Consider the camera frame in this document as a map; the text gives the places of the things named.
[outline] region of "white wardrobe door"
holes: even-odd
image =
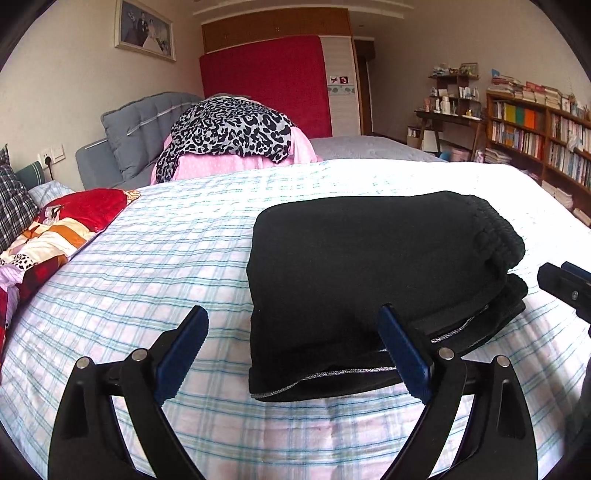
[[[349,85],[355,87],[354,94],[346,94],[339,87],[339,93],[329,93],[330,120],[334,137],[360,135],[359,92],[353,45],[350,37],[320,37],[326,66],[327,85],[330,76],[346,76]]]

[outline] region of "sticker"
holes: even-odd
[[[354,85],[328,85],[329,95],[355,95]]]

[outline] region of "wooden cabinet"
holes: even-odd
[[[345,8],[283,8],[202,25],[205,53],[291,35],[352,36]]]

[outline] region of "folded black fabric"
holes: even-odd
[[[524,253],[487,201],[453,192],[265,210],[246,269],[252,396],[292,401],[398,382],[376,331],[385,303],[460,354],[476,348],[523,310],[527,287],[507,271]]]

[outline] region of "metal screw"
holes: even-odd
[[[80,369],[86,368],[90,365],[90,358],[88,358],[87,356],[83,356],[82,358],[79,358],[78,361],[76,362],[76,366]]]
[[[131,358],[136,362],[141,362],[148,356],[148,351],[145,348],[138,348],[131,353]]]
[[[499,355],[496,357],[496,363],[498,363],[503,368],[507,368],[511,365],[511,361],[505,355]]]
[[[454,353],[453,350],[451,348],[448,348],[446,346],[442,346],[437,353],[439,354],[439,356],[441,358],[443,358],[444,360],[451,360],[454,357]]]

